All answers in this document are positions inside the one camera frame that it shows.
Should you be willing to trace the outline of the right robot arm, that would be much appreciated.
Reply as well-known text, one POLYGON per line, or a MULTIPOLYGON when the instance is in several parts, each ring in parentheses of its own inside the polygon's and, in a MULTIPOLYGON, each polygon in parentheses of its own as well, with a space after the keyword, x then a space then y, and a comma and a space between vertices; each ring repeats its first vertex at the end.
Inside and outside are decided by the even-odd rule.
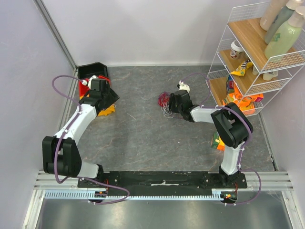
POLYGON ((228 188, 241 174, 241 157, 246 143, 253 133, 253 126, 235 103, 215 108, 194 105, 186 90, 171 93, 168 102, 170 112, 180 114, 192 123, 213 123, 224 142, 224 157, 218 171, 218 182, 228 188))

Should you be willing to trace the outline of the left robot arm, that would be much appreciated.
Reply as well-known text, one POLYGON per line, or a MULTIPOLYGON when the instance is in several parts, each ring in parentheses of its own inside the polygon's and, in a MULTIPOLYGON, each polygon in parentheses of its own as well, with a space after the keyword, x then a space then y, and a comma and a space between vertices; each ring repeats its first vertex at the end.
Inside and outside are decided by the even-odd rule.
POLYGON ((105 177, 102 166, 84 162, 78 150, 78 142, 89 124, 98 114, 113 105, 119 96, 110 83, 92 76, 81 83, 89 89, 82 99, 72 102, 77 108, 69 121, 53 136, 42 141, 43 170, 45 173, 67 177, 88 177, 93 187, 101 187, 105 177))

